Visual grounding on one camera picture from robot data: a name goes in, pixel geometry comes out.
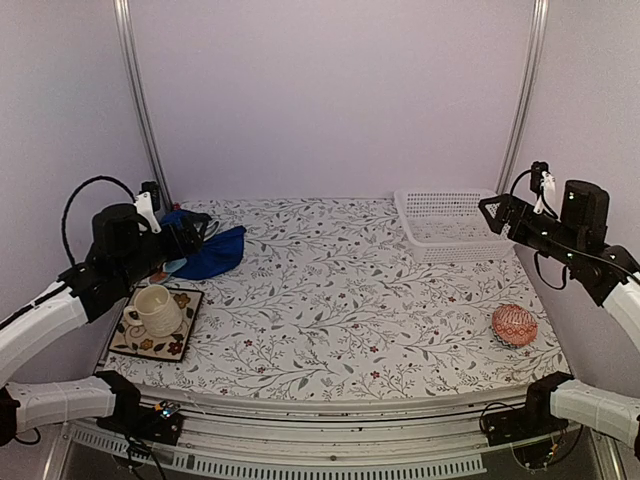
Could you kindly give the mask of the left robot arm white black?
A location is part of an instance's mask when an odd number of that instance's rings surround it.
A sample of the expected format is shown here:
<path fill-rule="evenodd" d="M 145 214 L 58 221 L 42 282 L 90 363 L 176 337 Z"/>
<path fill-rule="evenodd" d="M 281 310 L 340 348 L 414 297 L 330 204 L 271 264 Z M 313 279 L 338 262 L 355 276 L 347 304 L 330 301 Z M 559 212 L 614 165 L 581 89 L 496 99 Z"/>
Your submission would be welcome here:
<path fill-rule="evenodd" d="M 114 371 L 36 385 L 11 378 L 50 344 L 129 297 L 162 264 L 197 253 L 210 221 L 208 214 L 187 211 L 177 222 L 160 225 L 142 201 L 110 205 L 93 217 L 86 259 L 1 323 L 2 444 L 30 429 L 76 418 L 103 418 L 123 434 L 148 426 L 139 390 Z"/>

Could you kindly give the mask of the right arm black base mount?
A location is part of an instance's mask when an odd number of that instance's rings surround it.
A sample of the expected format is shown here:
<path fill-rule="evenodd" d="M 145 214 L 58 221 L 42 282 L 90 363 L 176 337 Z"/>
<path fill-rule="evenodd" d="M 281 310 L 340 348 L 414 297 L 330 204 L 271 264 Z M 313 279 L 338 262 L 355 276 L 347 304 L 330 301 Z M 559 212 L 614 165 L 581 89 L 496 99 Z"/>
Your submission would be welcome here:
<path fill-rule="evenodd" d="M 501 411 L 484 411 L 479 419 L 479 428 L 488 444 L 503 445 L 566 429 L 569 421 L 551 414 L 551 394 L 561 384 L 573 379 L 569 373 L 555 372 L 528 386 L 522 407 L 504 405 Z"/>

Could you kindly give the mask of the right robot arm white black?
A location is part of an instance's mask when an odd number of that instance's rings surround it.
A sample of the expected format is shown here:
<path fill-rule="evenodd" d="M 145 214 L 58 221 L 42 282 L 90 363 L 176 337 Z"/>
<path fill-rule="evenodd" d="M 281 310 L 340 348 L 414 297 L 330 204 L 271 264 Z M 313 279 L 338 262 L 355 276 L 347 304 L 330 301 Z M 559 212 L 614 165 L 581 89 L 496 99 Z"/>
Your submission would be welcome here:
<path fill-rule="evenodd" d="M 563 264 L 593 302 L 639 342 L 639 264 L 620 245 L 605 241 L 609 195 L 601 187 L 569 180 L 559 218 L 502 194 L 480 200 L 489 228 L 546 258 Z M 484 423 L 492 441 L 544 435 L 576 422 L 639 448 L 639 401 L 554 372 L 527 388 L 525 404 L 513 414 L 491 414 Z"/>

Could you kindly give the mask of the light blue orange dotted towel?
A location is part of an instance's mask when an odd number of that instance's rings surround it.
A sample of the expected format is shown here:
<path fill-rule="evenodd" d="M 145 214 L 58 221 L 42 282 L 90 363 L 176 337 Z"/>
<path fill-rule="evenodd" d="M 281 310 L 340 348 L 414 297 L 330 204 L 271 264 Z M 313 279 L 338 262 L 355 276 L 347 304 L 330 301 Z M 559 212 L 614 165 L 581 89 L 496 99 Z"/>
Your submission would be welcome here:
<path fill-rule="evenodd" d="M 219 230 L 220 222 L 218 220 L 213 220 L 207 224 L 206 229 L 204 230 L 203 240 L 210 240 Z M 187 264 L 188 260 L 186 258 L 172 260 L 169 262 L 165 262 L 162 266 L 162 274 L 165 276 L 171 276 L 181 268 L 183 268 Z"/>

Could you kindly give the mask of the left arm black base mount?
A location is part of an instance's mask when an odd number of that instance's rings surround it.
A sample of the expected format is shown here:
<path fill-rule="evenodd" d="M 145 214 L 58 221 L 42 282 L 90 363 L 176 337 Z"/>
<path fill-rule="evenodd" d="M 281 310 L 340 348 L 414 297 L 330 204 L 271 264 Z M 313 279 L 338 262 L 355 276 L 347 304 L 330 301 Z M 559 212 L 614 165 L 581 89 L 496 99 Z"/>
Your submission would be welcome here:
<path fill-rule="evenodd" d="M 101 371 L 95 376 L 103 380 L 115 395 L 111 415 L 98 418 L 98 427 L 131 438 L 176 446 L 182 431 L 184 416 L 179 406 L 161 402 L 154 407 L 143 406 L 138 388 L 115 371 Z"/>

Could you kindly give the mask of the dark blue towel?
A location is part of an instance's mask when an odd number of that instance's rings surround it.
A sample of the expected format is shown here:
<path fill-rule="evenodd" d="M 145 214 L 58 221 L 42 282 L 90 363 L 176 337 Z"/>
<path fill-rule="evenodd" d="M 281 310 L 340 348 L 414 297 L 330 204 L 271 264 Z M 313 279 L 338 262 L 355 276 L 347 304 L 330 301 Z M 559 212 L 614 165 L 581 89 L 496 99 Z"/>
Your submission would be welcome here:
<path fill-rule="evenodd" d="M 192 212 L 189 210 L 175 210 L 173 212 Z M 201 250 L 186 259 L 187 264 L 171 276 L 161 274 L 160 283 L 169 277 L 185 280 L 206 280 L 222 275 L 236 268 L 244 256 L 244 238 L 246 228 L 237 226 L 225 231 L 220 227 L 217 233 L 205 241 Z"/>

